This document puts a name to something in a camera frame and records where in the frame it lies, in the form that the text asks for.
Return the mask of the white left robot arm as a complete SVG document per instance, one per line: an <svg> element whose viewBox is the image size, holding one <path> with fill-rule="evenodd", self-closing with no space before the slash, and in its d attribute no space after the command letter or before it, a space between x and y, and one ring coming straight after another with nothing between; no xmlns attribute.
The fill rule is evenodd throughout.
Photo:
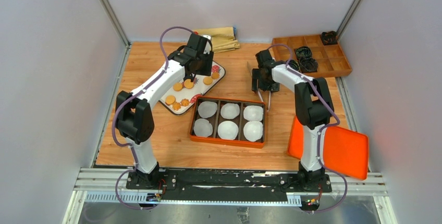
<svg viewBox="0 0 442 224"><path fill-rule="evenodd" d="M165 57L164 64L132 92L121 91L116 98L112 135L119 132L134 159L133 175L147 189L159 184L159 163L154 157L151 135L155 123L152 109L174 84L187 77L210 76L213 62L211 37L192 33L186 45Z"/></svg>

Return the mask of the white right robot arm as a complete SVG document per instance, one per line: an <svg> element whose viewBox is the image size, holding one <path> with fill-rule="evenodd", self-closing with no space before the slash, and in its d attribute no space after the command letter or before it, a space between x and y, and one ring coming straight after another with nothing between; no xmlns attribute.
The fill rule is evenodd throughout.
<svg viewBox="0 0 442 224"><path fill-rule="evenodd" d="M312 191L325 177L323 132L335 114L327 82L294 70L288 62L276 61L267 49L255 57L258 67L252 69L253 91L270 91L283 85L294 93L296 119L302 125L303 138L297 183L300 189Z"/></svg>

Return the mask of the orange compartment cookie box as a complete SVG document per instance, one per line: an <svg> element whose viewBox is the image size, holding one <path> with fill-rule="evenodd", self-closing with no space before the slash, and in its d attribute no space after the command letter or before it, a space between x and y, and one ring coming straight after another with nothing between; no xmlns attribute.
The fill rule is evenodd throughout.
<svg viewBox="0 0 442 224"><path fill-rule="evenodd" d="M189 136L194 142L263 148L266 105L258 101L197 97Z"/></svg>

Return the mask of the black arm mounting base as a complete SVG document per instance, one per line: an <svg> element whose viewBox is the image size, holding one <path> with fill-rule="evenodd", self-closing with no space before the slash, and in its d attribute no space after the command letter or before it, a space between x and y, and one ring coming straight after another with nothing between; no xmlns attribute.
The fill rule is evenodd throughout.
<svg viewBox="0 0 442 224"><path fill-rule="evenodd" d="M159 190L163 200L205 202L283 202L288 193L332 192L328 175L312 182L296 172L259 170L161 169L156 180L130 172L126 188Z"/></svg>

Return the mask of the white strawberry tray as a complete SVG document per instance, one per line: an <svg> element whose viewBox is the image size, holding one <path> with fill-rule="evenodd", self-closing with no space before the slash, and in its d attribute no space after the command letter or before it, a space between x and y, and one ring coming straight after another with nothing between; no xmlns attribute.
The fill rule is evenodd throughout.
<svg viewBox="0 0 442 224"><path fill-rule="evenodd" d="M173 90L173 86L175 84L174 83L173 86L166 92L166 94L161 97L159 102L164 107L166 107L172 114L183 115L196 103L197 98L199 96L207 94L208 91L210 91L226 75L225 68L215 61L212 64L212 73L213 72L218 72L220 74L220 77L217 80L213 80L213 83L211 85L205 85L203 83L203 78L204 77L211 77L211 75L210 76L196 75L196 77L193 80L194 87L192 89L186 89L185 87L183 87L183 89L181 91L177 92L177 91ZM182 99L186 98L190 101L190 105L187 107L181 107L178 111L175 111L172 109L171 105L166 105L166 103L165 103L165 98L168 95L175 96L176 102L178 102L178 103L180 103L180 101Z"/></svg>

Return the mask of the metal tongs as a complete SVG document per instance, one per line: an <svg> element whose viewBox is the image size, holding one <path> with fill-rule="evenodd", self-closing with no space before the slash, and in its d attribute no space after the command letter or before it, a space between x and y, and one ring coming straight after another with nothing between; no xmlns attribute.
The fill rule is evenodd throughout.
<svg viewBox="0 0 442 224"><path fill-rule="evenodd" d="M246 62L246 67L248 72L250 73L250 77L253 77L253 71L252 71L252 66L249 62ZM254 91L254 93L259 97L260 101L263 102L266 105L266 112L268 113L271 109L271 98L272 98L272 92L268 91L262 91L260 89L257 89L256 91ZM264 98L264 94L267 93L267 100L265 100Z"/></svg>

